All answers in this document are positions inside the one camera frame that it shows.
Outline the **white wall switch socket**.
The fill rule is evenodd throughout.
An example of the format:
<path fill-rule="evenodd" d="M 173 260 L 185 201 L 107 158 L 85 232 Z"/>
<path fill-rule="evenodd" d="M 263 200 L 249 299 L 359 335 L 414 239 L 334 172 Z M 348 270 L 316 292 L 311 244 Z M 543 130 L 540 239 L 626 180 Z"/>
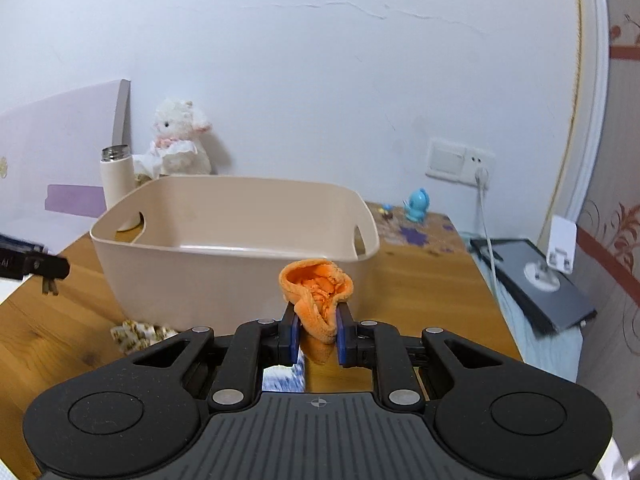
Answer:
<path fill-rule="evenodd" d="M 495 172 L 496 156 L 491 151 L 432 139 L 426 151 L 427 177 L 477 186 L 487 190 Z"/>

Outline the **dark grey tablet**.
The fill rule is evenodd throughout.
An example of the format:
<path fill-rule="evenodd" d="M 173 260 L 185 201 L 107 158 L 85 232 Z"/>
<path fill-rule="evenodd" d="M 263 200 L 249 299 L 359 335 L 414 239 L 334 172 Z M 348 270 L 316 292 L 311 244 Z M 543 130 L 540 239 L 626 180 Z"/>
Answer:
<path fill-rule="evenodd" d="M 597 316 L 590 300 L 567 278 L 572 272 L 565 250 L 544 255 L 530 240 L 498 238 L 491 244 L 472 238 L 471 247 L 513 297 L 538 333 L 561 333 Z"/>

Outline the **blue white tissue pack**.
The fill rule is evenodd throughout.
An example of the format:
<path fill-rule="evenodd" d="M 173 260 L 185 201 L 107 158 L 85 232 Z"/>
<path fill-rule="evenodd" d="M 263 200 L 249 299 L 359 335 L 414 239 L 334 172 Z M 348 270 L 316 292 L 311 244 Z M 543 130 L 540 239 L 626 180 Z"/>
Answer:
<path fill-rule="evenodd" d="M 265 392 L 302 393 L 306 390 L 305 356 L 299 351 L 291 366 L 275 365 L 264 369 L 262 390 Z"/>

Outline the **white phone stand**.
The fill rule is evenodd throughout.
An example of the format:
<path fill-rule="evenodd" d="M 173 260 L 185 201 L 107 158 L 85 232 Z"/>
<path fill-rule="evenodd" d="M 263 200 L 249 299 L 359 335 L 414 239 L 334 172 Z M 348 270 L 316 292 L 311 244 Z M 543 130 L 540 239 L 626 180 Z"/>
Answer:
<path fill-rule="evenodd" d="M 573 273 L 576 246 L 576 224 L 555 214 L 551 219 L 544 260 L 526 263 L 526 280 L 542 292 L 557 292 L 561 288 L 560 275 Z"/>

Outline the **floral fabric scrunchie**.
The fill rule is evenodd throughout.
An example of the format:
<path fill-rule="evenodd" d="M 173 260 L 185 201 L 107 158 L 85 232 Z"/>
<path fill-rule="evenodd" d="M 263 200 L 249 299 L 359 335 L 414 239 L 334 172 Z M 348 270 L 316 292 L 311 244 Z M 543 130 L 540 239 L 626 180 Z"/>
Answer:
<path fill-rule="evenodd" d="M 134 320 L 126 320 L 119 326 L 112 327 L 110 333 L 119 351 L 125 356 L 177 335 L 172 328 Z"/>

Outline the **white thermos bottle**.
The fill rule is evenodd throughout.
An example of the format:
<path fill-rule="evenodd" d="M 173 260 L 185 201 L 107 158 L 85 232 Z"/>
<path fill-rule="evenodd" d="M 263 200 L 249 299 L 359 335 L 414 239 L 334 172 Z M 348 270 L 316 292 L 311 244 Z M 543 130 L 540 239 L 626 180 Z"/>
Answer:
<path fill-rule="evenodd" d="M 102 150 L 100 174 L 106 209 L 110 210 L 136 188 L 134 160 L 127 144 L 112 145 Z"/>

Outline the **lilac headboard panel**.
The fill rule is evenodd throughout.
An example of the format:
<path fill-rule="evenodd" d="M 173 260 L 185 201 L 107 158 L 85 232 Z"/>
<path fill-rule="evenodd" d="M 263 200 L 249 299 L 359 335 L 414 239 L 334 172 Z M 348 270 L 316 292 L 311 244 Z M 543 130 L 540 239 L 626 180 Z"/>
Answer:
<path fill-rule="evenodd" d="M 96 84 L 1 114 L 1 233 L 57 254 L 105 211 L 104 148 L 124 142 L 130 82 Z"/>

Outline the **beige plastic storage bin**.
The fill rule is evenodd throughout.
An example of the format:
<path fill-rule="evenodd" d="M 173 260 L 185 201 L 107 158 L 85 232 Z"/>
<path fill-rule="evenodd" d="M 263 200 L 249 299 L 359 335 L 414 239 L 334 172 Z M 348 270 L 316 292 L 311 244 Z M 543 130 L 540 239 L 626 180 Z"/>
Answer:
<path fill-rule="evenodd" d="M 145 183 L 90 236 L 126 318 L 218 335 L 282 318 L 287 264 L 329 259 L 362 285 L 380 249 L 373 214 L 350 188 L 231 176 Z"/>

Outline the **white plush lamb toy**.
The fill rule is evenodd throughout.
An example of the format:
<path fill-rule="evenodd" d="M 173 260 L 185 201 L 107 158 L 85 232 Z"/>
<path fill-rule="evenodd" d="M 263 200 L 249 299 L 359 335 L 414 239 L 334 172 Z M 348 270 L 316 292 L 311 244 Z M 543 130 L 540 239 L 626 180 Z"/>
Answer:
<path fill-rule="evenodd" d="M 154 114 L 155 138 L 149 149 L 134 155 L 138 182 L 173 174 L 211 174 L 212 163 L 202 136 L 212 132 L 206 115 L 192 101 L 166 99 Z"/>

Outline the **orange sock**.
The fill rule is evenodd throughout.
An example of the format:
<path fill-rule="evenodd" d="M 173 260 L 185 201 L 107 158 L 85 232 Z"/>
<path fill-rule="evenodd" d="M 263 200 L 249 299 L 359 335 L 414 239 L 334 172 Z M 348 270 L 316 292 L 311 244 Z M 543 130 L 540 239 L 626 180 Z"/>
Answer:
<path fill-rule="evenodd" d="M 306 259 L 283 268 L 279 285 L 305 331 L 305 356 L 318 365 L 326 364 L 337 338 L 337 305 L 354 293 L 352 278 L 330 260 Z"/>

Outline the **blue cartoon figurine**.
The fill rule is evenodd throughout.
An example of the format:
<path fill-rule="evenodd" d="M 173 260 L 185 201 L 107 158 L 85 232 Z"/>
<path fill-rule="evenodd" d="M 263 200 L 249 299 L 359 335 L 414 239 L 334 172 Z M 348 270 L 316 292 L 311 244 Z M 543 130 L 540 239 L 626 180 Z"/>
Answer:
<path fill-rule="evenodd" d="M 408 200 L 404 201 L 405 218 L 413 223 L 422 223 L 430 203 L 430 196 L 424 188 L 418 188 L 410 194 Z"/>

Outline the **purple floral table mat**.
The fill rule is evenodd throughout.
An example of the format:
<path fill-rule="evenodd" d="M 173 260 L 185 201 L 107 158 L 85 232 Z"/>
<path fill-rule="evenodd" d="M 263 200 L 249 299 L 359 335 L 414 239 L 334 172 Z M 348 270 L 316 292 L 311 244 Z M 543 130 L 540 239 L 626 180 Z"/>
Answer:
<path fill-rule="evenodd" d="M 422 222 L 411 222 L 404 208 L 367 202 L 381 242 L 407 246 L 431 255 L 452 255 L 465 252 L 462 237 L 446 214 L 427 211 Z"/>

